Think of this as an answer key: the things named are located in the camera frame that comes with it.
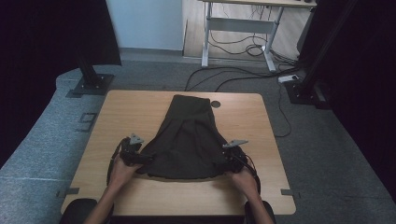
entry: white wall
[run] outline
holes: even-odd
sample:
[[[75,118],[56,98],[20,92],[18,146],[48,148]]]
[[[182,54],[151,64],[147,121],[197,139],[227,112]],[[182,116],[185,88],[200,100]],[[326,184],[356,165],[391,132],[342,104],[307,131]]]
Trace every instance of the white wall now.
[[[120,48],[183,49],[183,0],[106,0]]]

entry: person's right arm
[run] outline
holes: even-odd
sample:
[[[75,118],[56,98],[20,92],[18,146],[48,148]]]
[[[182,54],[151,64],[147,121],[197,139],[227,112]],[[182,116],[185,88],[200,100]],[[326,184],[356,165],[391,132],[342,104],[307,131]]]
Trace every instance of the person's right arm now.
[[[242,171],[237,174],[228,172],[226,175],[231,178],[235,187],[247,197],[256,223],[274,224],[262,203],[262,197],[257,190],[256,180],[253,178],[249,169],[244,167]]]

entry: wooden table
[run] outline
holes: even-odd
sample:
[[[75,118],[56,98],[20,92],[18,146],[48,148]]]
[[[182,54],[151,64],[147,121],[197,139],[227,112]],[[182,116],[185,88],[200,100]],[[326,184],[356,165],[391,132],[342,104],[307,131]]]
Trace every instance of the wooden table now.
[[[263,55],[267,62],[270,72],[275,72],[276,68],[270,53],[272,44],[275,39],[277,27],[280,23],[280,18],[283,14],[284,7],[315,7],[317,4],[315,0],[311,3],[306,3],[304,0],[201,0],[208,3],[205,21],[205,42],[202,50],[202,67],[208,67],[209,60],[209,45],[208,38],[211,30],[215,31],[230,31],[241,33],[255,33],[268,34],[268,41],[265,46],[262,46]],[[254,21],[254,20],[237,20],[229,18],[214,18],[212,17],[213,3],[226,4],[240,4],[240,5],[255,5],[255,6],[269,6],[279,7],[276,19],[274,21]]]
[[[262,97],[252,93],[110,91],[70,188],[62,212],[77,198],[99,200],[106,188],[109,160],[120,140],[131,133],[154,138],[175,94],[219,101],[213,108],[219,132],[227,141],[247,139],[242,149],[253,159],[262,182],[262,198],[275,214],[295,212],[290,189]],[[225,175],[205,180],[167,180],[136,175],[115,201],[114,216],[244,215],[245,198]]]

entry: desk foot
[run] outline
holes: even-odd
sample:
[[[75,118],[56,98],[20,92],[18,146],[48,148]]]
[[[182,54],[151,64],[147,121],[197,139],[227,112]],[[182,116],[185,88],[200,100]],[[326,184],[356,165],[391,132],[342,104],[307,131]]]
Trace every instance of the desk foot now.
[[[265,46],[262,46],[262,54],[265,57],[265,61],[267,61],[268,69],[270,70],[270,72],[272,72],[272,73],[276,72],[276,68],[274,66],[274,61],[272,60],[271,53],[265,52]]]
[[[209,61],[209,45],[207,47],[202,48],[202,67],[208,67],[208,61]]]

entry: human hand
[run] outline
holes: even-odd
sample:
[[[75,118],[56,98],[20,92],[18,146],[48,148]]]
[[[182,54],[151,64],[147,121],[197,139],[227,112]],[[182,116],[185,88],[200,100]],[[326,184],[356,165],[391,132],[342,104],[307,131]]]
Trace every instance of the human hand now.
[[[118,154],[114,159],[113,170],[111,171],[108,186],[110,188],[121,189],[132,179],[134,172],[140,167],[142,167],[141,164],[134,164],[133,166],[125,165],[120,158],[120,154]]]
[[[231,178],[235,187],[247,197],[248,201],[260,198],[256,180],[247,167],[242,168],[239,173],[226,172],[225,174]]]

